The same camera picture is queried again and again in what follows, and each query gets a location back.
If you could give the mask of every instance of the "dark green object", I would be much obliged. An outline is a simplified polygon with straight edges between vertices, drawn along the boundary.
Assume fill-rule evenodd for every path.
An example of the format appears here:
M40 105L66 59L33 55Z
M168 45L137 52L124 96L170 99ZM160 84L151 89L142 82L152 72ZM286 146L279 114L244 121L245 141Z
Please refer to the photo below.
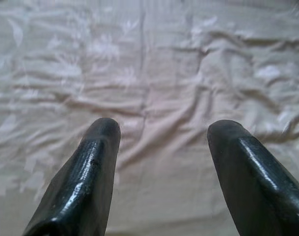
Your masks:
M299 183L240 124L208 129L224 198L241 236L299 236Z
M103 236L119 143L117 122L95 121L52 179L23 236Z

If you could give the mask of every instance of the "wrinkled fabric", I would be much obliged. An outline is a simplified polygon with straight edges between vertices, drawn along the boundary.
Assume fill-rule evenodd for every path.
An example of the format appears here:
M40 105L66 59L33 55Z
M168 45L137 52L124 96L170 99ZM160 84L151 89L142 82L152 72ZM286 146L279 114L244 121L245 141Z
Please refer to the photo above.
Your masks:
M100 117L122 132L106 235L238 235L207 128L241 123L299 181L299 1L0 1L0 236Z

